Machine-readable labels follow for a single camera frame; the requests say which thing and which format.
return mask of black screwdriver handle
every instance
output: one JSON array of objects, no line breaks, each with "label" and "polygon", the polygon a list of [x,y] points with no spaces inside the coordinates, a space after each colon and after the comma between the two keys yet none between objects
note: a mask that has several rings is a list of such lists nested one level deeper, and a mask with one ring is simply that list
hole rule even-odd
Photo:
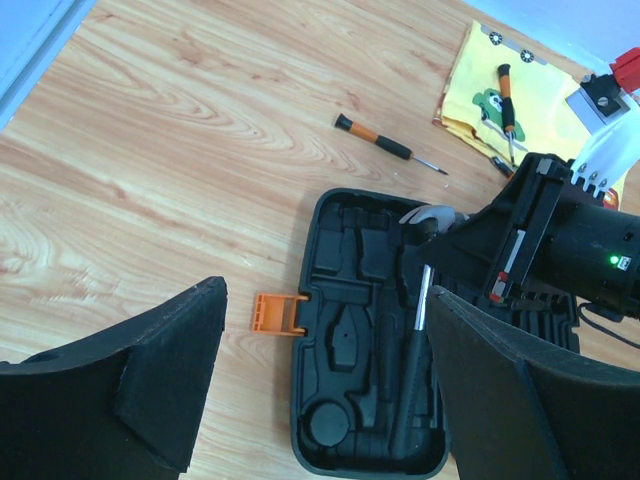
[{"label": "black screwdriver handle", "polygon": [[401,143],[398,143],[388,137],[378,135],[373,130],[370,130],[365,126],[350,120],[342,113],[338,116],[335,127],[339,128],[340,130],[345,130],[355,135],[356,137],[360,137],[368,142],[375,143],[381,149],[386,150],[390,154],[395,155],[396,157],[400,157],[403,160],[411,160],[411,156],[413,155],[413,152],[410,148],[407,148]]},{"label": "black screwdriver handle", "polygon": [[500,94],[502,95],[502,129],[511,134],[516,129],[516,111],[511,100],[511,65],[505,63],[498,67]]}]

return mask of screwdriver shaft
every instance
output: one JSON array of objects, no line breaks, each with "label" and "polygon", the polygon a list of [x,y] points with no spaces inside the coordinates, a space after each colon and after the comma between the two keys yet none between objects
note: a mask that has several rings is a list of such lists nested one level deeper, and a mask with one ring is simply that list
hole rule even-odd
[{"label": "screwdriver shaft", "polygon": [[436,172],[440,172],[440,173],[441,173],[441,174],[443,174],[443,175],[449,175],[449,172],[447,172],[446,170],[443,170],[442,168],[437,167],[437,166],[436,166],[436,165],[434,165],[433,163],[429,163],[429,162],[427,162],[426,160],[423,160],[423,159],[422,159],[422,158],[420,158],[420,157],[416,157],[416,156],[414,155],[414,156],[413,156],[413,159],[414,159],[414,160],[416,160],[416,161],[418,161],[418,162],[420,162],[420,163],[421,163],[421,164],[423,164],[423,165],[426,165],[426,166],[427,166],[427,167],[429,167],[429,168],[433,168]]}]

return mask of wood grain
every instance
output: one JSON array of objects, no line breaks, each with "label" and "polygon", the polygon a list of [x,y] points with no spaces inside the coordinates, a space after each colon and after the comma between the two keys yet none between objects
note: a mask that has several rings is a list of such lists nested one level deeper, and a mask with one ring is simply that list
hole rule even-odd
[{"label": "wood grain", "polygon": [[[430,123],[472,18],[495,25],[453,0],[101,0],[0,139],[0,358],[223,275],[227,330],[183,478],[311,478],[290,447],[290,341],[249,333],[254,295],[296,291],[329,188],[470,212],[502,188]],[[340,111],[451,176],[335,130]],[[635,169],[636,214],[639,183]],[[637,322],[617,330],[640,340]],[[580,335],[585,355],[640,369],[631,348]],[[437,478],[457,478],[452,461]]]}]

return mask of black plastic case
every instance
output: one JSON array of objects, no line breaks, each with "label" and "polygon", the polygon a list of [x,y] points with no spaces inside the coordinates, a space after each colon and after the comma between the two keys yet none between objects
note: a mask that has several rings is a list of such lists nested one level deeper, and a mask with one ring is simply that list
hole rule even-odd
[{"label": "black plastic case", "polygon": [[[316,205],[300,277],[293,346],[291,438],[309,471],[346,478],[429,478],[442,468],[449,439],[430,357],[420,366],[412,449],[389,455],[404,344],[413,328],[422,265],[418,228],[398,222],[422,205],[351,189]],[[579,352],[575,298],[544,300],[541,311],[497,305],[436,273],[439,284],[494,317]]]}]

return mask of cartoon print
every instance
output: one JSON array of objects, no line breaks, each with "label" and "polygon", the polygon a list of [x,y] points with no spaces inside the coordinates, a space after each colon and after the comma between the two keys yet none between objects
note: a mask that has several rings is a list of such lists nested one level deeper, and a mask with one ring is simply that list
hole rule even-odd
[{"label": "cartoon print", "polygon": [[[499,132],[505,139],[507,138],[502,131],[502,96],[498,90],[487,88],[484,93],[476,93],[473,96],[473,104],[480,107],[480,115],[482,123],[487,127]],[[522,125],[516,120],[514,147],[528,151],[522,145],[526,139]]]}]

